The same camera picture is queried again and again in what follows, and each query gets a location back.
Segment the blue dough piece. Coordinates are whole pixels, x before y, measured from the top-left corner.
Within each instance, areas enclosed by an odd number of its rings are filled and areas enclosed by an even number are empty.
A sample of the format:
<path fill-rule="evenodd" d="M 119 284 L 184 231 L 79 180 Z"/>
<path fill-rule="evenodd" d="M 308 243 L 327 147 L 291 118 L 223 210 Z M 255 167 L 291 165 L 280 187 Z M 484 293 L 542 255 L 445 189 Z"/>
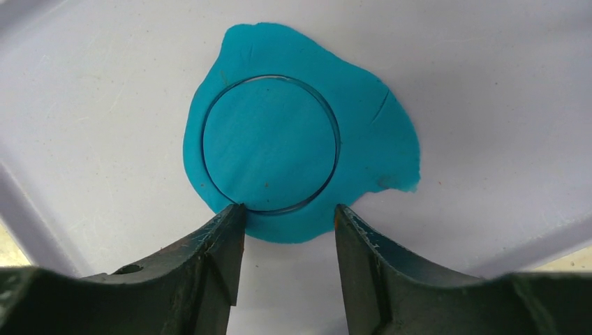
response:
<path fill-rule="evenodd" d="M 420 143 L 410 117 L 378 77 L 290 27 L 238 24 L 226 31 L 219 55 L 193 97 L 182 147 L 188 180 L 212 211 L 242 203 L 221 195 L 205 172 L 201 135 L 207 108 L 224 89 L 261 75 L 293 77 L 317 89 L 336 115 L 341 153 L 331 182 L 306 206 L 283 214 L 246 207 L 248 235 L 302 243 L 333 228 L 338 204 L 350 205 L 365 193 L 389 188 L 415 190 Z"/>

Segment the lavender plastic tray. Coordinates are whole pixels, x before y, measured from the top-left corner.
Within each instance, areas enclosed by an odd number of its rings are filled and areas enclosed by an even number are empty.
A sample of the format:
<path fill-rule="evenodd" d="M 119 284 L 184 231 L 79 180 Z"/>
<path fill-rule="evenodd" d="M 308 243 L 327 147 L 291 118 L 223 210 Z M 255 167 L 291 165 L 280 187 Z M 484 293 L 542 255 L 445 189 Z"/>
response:
<path fill-rule="evenodd" d="M 372 73 L 410 117 L 415 190 L 342 204 L 382 235 L 484 279 L 591 240 L 590 1 L 2 1 L 1 219 L 29 266 L 113 274 L 223 211 L 184 133 L 226 31 L 257 23 Z M 245 225 L 225 334 L 350 334 L 336 207 L 302 243 Z"/>

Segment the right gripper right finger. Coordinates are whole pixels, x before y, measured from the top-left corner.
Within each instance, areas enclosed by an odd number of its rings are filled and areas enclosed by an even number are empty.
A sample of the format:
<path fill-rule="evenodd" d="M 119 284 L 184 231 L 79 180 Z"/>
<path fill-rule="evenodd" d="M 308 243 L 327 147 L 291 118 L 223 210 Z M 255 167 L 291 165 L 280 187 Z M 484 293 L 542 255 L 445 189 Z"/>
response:
<path fill-rule="evenodd" d="M 338 205 L 336 251 L 350 334 L 590 334 L 591 274 L 492 279 L 438 265 Z"/>

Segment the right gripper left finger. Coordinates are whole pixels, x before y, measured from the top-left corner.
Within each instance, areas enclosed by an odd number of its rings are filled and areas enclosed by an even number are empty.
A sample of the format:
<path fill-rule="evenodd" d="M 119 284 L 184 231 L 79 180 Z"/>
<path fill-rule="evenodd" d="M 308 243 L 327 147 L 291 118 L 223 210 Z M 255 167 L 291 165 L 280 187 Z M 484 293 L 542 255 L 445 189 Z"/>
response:
<path fill-rule="evenodd" d="M 113 274 L 1 269 L 2 334 L 225 334 L 237 303 L 246 209 Z"/>

